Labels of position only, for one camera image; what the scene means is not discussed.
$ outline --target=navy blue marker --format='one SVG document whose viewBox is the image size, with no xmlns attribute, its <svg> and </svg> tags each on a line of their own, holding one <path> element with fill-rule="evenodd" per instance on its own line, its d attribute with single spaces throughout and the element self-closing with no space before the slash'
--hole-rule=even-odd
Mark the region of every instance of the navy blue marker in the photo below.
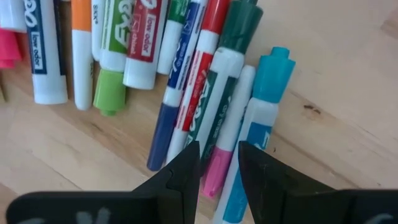
<svg viewBox="0 0 398 224">
<path fill-rule="evenodd" d="M 60 58 L 58 0 L 24 0 L 35 103 L 68 101 L 67 79 Z"/>
<path fill-rule="evenodd" d="M 185 13 L 185 23 L 150 147 L 147 167 L 152 171 L 160 170 L 167 155 L 207 2 L 192 0 Z"/>
</svg>

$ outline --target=expo marker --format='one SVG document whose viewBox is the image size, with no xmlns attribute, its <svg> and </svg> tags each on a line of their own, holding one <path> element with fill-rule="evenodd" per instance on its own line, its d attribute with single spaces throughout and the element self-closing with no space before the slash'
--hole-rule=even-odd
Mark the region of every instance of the expo marker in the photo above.
<svg viewBox="0 0 398 224">
<path fill-rule="evenodd" d="M 203 177 L 203 194 L 214 197 L 224 186 L 226 173 L 235 148 L 244 111 L 248 105 L 256 69 L 245 65 L 232 95 L 231 104 L 226 112 L 226 118 L 221 126 L 211 161 Z"/>
<path fill-rule="evenodd" d="M 151 90 L 163 36 L 168 0 L 137 0 L 132 14 L 131 36 L 123 84 Z"/>
<path fill-rule="evenodd" d="M 0 0 L 0 28 L 26 32 L 23 0 Z"/>
<path fill-rule="evenodd" d="M 106 0 L 101 57 L 94 106 L 102 115 L 113 116 L 124 108 L 126 87 L 123 71 L 130 36 L 133 0 Z"/>
<path fill-rule="evenodd" d="M 206 171 L 221 125 L 226 116 L 250 41 L 262 17 L 257 0 L 232 1 L 226 22 L 195 110 L 186 146 L 199 141 L 201 174 Z"/>
<path fill-rule="evenodd" d="M 88 110 L 93 104 L 90 15 L 90 0 L 72 0 L 73 91 L 79 110 Z"/>
<path fill-rule="evenodd" d="M 67 79 L 61 60 L 58 1 L 25 0 L 34 101 L 53 105 L 68 101 Z"/>
<path fill-rule="evenodd" d="M 252 98 L 244 115 L 235 151 L 226 176 L 223 193 L 213 217 L 214 224 L 241 223 L 248 204 L 239 172 L 238 147 L 247 141 L 265 150 L 278 115 L 278 103 L 289 82 L 295 62 L 289 50 L 274 47 L 270 55 L 260 58 L 254 79 Z"/>
<path fill-rule="evenodd" d="M 187 79 L 187 86 L 181 101 L 169 150 L 167 151 L 166 164 L 181 152 L 187 140 L 189 126 L 200 100 L 199 97 L 205 84 L 206 74 L 210 68 L 219 36 L 223 30 L 229 2 L 230 0 L 209 0 L 207 5 L 198 44 L 195 49 L 195 56 Z"/>
<path fill-rule="evenodd" d="M 91 51 L 99 62 L 101 57 L 102 29 L 104 26 L 105 1 L 91 0 Z"/>
<path fill-rule="evenodd" d="M 207 0 L 192 0 L 188 5 L 184 27 L 173 62 L 173 69 L 167 82 L 159 117 L 157 118 L 154 138 L 150 147 L 147 162 L 147 167 L 150 170 L 159 170 L 167 155 L 206 5 Z"/>
<path fill-rule="evenodd" d="M 185 12 L 190 0 L 171 0 L 162 46 L 160 47 L 157 72 L 169 75 L 172 70 L 173 59 L 177 51 L 178 41 L 185 22 Z"/>
</svg>

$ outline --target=dark green marker cap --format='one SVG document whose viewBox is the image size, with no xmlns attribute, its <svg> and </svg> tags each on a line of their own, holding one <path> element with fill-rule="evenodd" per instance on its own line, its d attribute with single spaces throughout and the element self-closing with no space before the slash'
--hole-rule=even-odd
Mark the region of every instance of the dark green marker cap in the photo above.
<svg viewBox="0 0 398 224">
<path fill-rule="evenodd" d="M 262 9 L 256 4 L 257 0 L 231 1 L 219 47 L 246 53 L 263 14 Z"/>
</svg>

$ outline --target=light blue marker cap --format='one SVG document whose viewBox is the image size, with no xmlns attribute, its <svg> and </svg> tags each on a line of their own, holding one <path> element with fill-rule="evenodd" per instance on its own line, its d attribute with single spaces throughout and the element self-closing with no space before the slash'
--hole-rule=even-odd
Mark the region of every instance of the light blue marker cap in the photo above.
<svg viewBox="0 0 398 224">
<path fill-rule="evenodd" d="M 287 48 L 273 47 L 270 55 L 261 56 L 254 79 L 253 97 L 279 103 L 296 64 L 289 59 L 289 53 Z"/>
</svg>

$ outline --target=wooden table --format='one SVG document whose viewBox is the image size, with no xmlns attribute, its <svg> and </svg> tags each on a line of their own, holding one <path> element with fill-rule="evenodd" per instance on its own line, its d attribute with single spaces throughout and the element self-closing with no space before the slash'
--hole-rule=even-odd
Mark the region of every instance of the wooden table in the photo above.
<svg viewBox="0 0 398 224">
<path fill-rule="evenodd" d="M 332 187 L 398 187 L 398 1 L 259 0 L 264 16 L 247 53 L 257 65 L 283 45 L 297 61 L 267 152 Z M 70 6 L 62 8 L 71 87 Z M 35 190 L 131 190 L 146 160 L 167 77 L 129 90 L 113 118 L 97 109 L 32 101 L 30 69 L 2 71 L 0 210 Z M 197 223 L 216 202 L 200 199 Z M 251 223 L 250 214 L 246 223 Z"/>
</svg>

